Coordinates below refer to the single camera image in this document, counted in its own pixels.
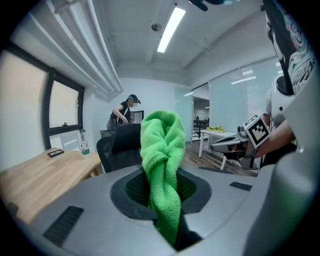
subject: smoke detector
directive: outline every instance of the smoke detector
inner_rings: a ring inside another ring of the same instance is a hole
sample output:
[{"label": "smoke detector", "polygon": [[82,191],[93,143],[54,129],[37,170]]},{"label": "smoke detector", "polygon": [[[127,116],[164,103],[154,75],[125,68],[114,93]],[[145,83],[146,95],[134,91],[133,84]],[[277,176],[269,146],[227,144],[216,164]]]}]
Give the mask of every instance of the smoke detector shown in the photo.
[{"label": "smoke detector", "polygon": [[161,25],[159,23],[154,23],[151,25],[151,29],[157,32],[161,29]]}]

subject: plastic bottle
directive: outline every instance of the plastic bottle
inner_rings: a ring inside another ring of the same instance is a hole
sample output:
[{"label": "plastic bottle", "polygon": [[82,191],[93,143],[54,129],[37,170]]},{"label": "plastic bottle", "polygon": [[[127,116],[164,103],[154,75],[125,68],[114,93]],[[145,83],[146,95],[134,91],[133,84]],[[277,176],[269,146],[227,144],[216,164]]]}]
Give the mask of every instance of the plastic bottle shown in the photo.
[{"label": "plastic bottle", "polygon": [[88,141],[86,140],[85,137],[85,129],[81,130],[81,135],[80,135],[80,143],[81,143],[81,151],[82,151],[82,156],[84,159],[87,159],[90,153],[89,150],[89,145],[88,145]]}]

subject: fluorescent light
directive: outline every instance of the fluorescent light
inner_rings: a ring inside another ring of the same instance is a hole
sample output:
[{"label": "fluorescent light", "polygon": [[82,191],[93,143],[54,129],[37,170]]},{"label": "fluorescent light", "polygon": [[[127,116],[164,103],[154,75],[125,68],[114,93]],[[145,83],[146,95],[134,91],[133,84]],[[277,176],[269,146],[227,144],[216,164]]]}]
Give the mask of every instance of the fluorescent light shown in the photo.
[{"label": "fluorescent light", "polygon": [[164,30],[164,33],[162,35],[158,52],[164,53],[166,51],[166,48],[176,31],[176,28],[178,27],[180,21],[182,20],[183,16],[185,15],[186,11],[182,10],[178,7],[174,8],[173,13],[169,19],[168,24],[166,25],[166,28]]},{"label": "fluorescent light", "polygon": [[252,71],[252,70],[249,70],[249,71],[243,72],[242,75],[245,76],[245,75],[248,75],[248,74],[250,74],[250,73],[253,73],[253,71]]},{"label": "fluorescent light", "polygon": [[190,93],[188,93],[188,94],[185,94],[185,95],[183,95],[184,97],[187,97],[187,96],[189,96],[189,95],[191,95],[191,94],[193,94],[194,92],[192,91],[192,92],[190,92]]},{"label": "fluorescent light", "polygon": [[238,83],[241,83],[241,82],[244,82],[244,81],[248,81],[248,80],[252,80],[252,79],[256,79],[256,77],[255,76],[251,76],[251,77],[248,77],[248,78],[240,79],[238,81],[232,82],[231,84],[235,85],[235,84],[238,84]]}]

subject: green towel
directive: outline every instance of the green towel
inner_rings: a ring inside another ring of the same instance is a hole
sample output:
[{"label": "green towel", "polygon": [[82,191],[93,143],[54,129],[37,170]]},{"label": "green towel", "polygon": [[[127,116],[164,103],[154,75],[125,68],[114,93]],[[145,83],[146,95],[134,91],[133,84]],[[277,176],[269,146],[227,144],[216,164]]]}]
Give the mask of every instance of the green towel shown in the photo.
[{"label": "green towel", "polygon": [[181,211],[177,170],[185,146],[184,126],[176,113],[157,110],[143,120],[140,155],[150,184],[149,207],[157,212],[156,227],[172,246]]},{"label": "green towel", "polygon": [[218,133],[224,133],[225,130],[222,128],[222,126],[215,126],[215,127],[207,127],[207,131],[213,131],[213,132],[218,132]]}]

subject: window frame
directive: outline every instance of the window frame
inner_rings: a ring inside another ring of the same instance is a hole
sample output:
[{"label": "window frame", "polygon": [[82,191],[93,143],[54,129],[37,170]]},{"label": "window frame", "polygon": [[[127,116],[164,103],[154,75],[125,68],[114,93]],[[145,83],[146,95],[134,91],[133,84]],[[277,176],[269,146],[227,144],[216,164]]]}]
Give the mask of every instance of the window frame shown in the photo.
[{"label": "window frame", "polygon": [[[45,150],[49,150],[52,148],[50,143],[50,136],[83,129],[83,106],[85,87],[79,85],[72,79],[61,74],[54,67],[50,67],[47,64],[43,63],[41,60],[32,56],[30,53],[23,50],[12,41],[8,42],[5,49],[11,54],[34,65],[38,69],[47,72],[41,101],[41,129]],[[50,128],[50,100],[54,81],[57,81],[75,91],[78,91],[78,124]]]}]

